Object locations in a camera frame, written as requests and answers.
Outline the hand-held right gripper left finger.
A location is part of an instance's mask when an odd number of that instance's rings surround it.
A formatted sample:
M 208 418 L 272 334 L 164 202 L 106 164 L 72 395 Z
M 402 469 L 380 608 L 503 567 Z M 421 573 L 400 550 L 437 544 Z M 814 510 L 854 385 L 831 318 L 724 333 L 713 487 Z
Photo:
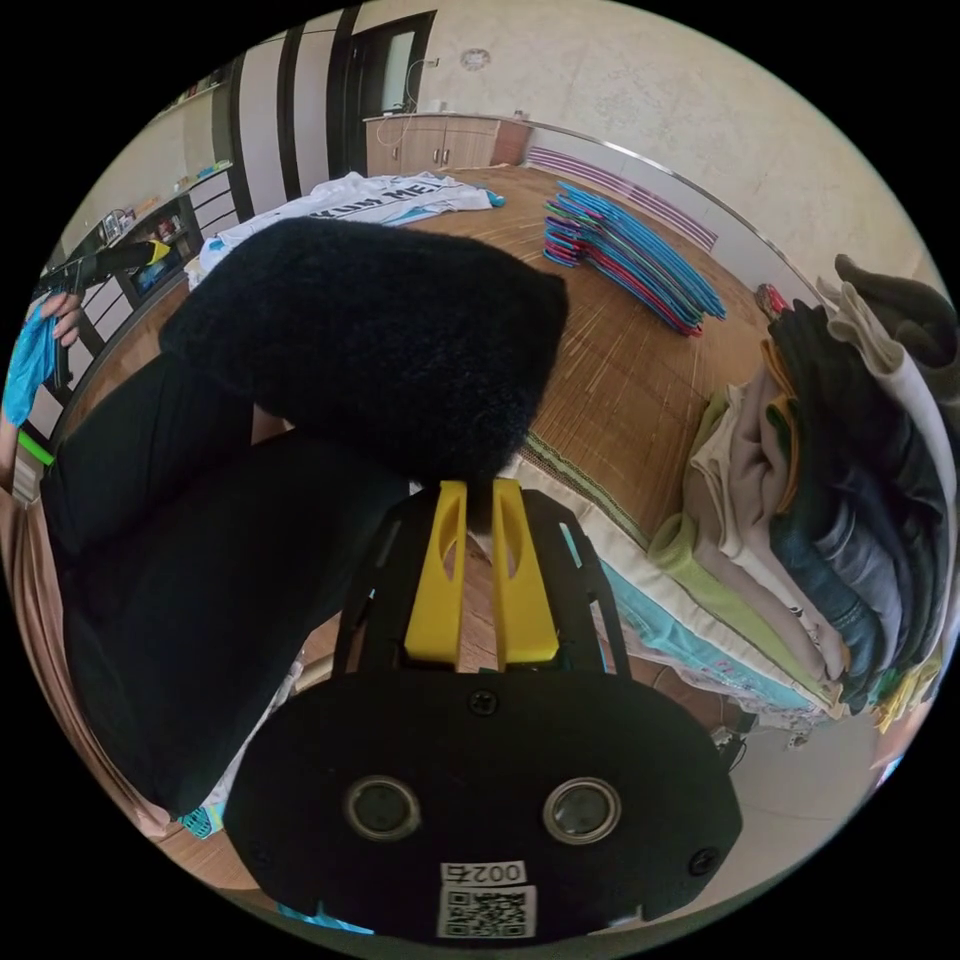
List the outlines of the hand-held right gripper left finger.
M 404 652 L 417 664 L 455 668 L 459 663 L 467 496 L 464 482 L 442 482 L 429 516 L 429 536 L 404 638 Z

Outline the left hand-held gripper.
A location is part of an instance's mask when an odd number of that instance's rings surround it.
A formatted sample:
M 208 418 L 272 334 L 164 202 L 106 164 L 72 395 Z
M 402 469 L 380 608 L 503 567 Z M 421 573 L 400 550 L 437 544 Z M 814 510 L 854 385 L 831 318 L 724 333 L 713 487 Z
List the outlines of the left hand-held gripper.
M 32 294 L 33 301 L 39 304 L 48 294 L 60 292 L 81 293 L 89 287 L 102 285 L 114 274 L 160 263 L 170 252 L 171 248 L 166 243 L 151 240 L 149 243 L 105 247 L 75 257 L 40 278 Z M 52 360 L 46 364 L 49 370 L 43 385 L 52 390 L 62 390 L 73 377 L 69 366 L 69 348 L 54 343 Z

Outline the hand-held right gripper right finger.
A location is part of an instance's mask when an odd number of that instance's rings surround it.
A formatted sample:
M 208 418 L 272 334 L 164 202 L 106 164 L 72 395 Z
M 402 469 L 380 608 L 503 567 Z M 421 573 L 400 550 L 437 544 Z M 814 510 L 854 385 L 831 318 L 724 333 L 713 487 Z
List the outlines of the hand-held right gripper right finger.
M 557 630 L 522 490 L 513 479 L 492 489 L 493 615 L 500 665 L 543 665 L 558 651 Z

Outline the person's left hand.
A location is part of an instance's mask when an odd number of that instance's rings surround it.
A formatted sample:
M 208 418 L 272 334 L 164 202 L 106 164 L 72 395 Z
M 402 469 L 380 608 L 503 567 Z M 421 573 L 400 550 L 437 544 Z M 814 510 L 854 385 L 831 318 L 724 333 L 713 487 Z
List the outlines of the person's left hand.
M 42 316 L 50 320 L 52 338 L 64 348 L 69 348 L 78 338 L 82 303 L 82 294 L 67 292 L 48 294 L 42 303 Z

